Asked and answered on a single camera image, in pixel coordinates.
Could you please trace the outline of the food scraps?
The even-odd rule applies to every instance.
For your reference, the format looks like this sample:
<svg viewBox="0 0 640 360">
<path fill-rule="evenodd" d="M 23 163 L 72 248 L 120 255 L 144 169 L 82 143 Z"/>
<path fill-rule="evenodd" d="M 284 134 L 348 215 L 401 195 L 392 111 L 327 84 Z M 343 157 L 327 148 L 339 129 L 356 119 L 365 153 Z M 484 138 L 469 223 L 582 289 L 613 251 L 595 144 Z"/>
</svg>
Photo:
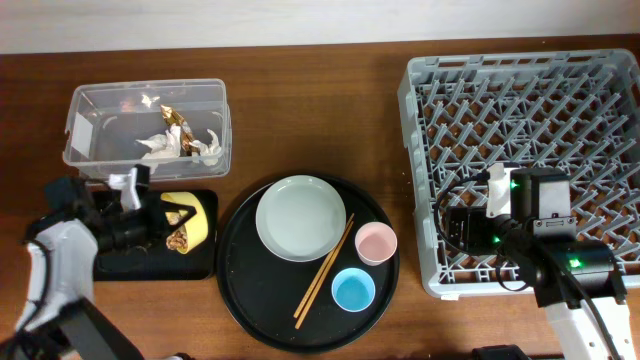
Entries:
<svg viewBox="0 0 640 360">
<path fill-rule="evenodd" d="M 168 212 L 166 213 L 166 218 L 170 225 L 176 225 L 182 219 L 182 216 L 176 212 Z M 166 239 L 166 246 L 169 250 L 185 251 L 187 245 L 188 236 L 184 225 L 171 233 Z"/>
</svg>

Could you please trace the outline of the yellow bowl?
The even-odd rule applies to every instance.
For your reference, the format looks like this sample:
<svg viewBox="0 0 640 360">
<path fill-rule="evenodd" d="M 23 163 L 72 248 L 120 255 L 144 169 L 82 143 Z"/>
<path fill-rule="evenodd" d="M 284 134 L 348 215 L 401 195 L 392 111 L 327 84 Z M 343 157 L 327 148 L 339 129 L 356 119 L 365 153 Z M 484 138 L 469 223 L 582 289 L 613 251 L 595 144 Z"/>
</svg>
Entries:
<svg viewBox="0 0 640 360">
<path fill-rule="evenodd" d="M 185 251 L 177 251 L 182 255 L 189 253 L 199 246 L 209 233 L 208 219 L 201 201 L 191 192 L 164 192 L 161 199 L 177 203 L 194 206 L 197 214 L 189 220 L 184 226 L 188 236 L 188 245 Z"/>
</svg>

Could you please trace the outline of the white tissue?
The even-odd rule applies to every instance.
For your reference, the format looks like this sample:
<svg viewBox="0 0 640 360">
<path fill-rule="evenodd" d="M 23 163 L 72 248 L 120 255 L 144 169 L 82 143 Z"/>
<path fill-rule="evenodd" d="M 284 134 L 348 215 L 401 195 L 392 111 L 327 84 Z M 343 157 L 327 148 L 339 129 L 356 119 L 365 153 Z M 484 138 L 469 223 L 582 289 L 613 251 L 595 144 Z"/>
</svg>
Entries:
<svg viewBox="0 0 640 360">
<path fill-rule="evenodd" d="M 199 140 L 192 141 L 190 145 L 195 148 L 195 151 L 201 157 L 202 162 L 206 166 L 215 166 L 222 156 L 222 148 L 216 133 L 210 129 L 208 129 L 207 132 L 211 136 L 211 142 L 209 145 Z"/>
<path fill-rule="evenodd" d="M 153 135 L 145 140 L 137 139 L 137 143 L 149 148 L 143 159 L 178 158 L 182 149 L 179 134 L 180 129 L 173 125 L 164 134 Z"/>
</svg>

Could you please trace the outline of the pink cup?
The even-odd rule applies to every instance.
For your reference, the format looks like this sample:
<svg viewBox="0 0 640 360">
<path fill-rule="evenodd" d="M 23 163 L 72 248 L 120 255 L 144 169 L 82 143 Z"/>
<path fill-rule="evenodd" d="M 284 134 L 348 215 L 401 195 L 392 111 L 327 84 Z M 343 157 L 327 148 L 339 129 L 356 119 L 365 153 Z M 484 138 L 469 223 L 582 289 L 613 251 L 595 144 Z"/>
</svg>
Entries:
<svg viewBox="0 0 640 360">
<path fill-rule="evenodd" d="M 369 222 L 355 235 L 355 248 L 360 260 L 369 266 L 378 266 L 389 260 L 397 250 L 394 230 L 382 222 Z"/>
</svg>

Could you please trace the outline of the blue cup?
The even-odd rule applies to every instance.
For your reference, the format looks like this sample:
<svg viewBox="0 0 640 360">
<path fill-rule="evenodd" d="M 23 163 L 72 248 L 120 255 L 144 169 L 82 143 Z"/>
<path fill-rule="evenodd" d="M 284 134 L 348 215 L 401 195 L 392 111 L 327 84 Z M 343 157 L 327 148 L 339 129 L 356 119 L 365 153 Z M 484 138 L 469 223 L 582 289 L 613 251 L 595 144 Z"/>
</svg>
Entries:
<svg viewBox="0 0 640 360">
<path fill-rule="evenodd" d="M 373 278 L 359 268 L 346 268 L 332 280 L 331 295 L 344 311 L 356 313 L 367 309 L 375 299 Z"/>
</svg>

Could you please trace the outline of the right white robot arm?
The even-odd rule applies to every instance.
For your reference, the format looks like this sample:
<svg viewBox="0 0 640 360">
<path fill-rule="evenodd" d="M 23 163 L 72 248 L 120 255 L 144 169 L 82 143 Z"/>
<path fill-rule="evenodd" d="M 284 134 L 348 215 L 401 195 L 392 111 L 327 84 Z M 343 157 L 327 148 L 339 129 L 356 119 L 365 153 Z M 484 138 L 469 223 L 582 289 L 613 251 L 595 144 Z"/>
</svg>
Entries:
<svg viewBox="0 0 640 360">
<path fill-rule="evenodd" d="M 633 359 L 627 290 L 612 250 L 581 240 L 570 179 L 557 168 L 496 163 L 467 177 L 488 188 L 484 207 L 450 207 L 434 217 L 445 243 L 467 255 L 516 265 L 567 359 Z"/>
</svg>

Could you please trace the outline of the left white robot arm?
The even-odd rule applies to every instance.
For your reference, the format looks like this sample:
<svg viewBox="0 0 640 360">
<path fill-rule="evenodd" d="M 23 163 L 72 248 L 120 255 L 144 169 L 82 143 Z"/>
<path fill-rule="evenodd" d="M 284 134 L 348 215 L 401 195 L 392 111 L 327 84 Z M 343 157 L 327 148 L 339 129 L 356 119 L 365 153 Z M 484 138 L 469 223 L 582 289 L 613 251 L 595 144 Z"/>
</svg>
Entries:
<svg viewBox="0 0 640 360">
<path fill-rule="evenodd" d="M 63 177 L 46 187 L 50 213 L 31 223 L 22 241 L 31 256 L 28 297 L 14 335 L 2 343 L 4 359 L 139 359 L 138 348 L 94 304 L 98 254 L 150 247 L 165 240 L 199 210 L 166 201 L 146 183 L 116 190 L 96 207 L 84 179 Z"/>
</svg>

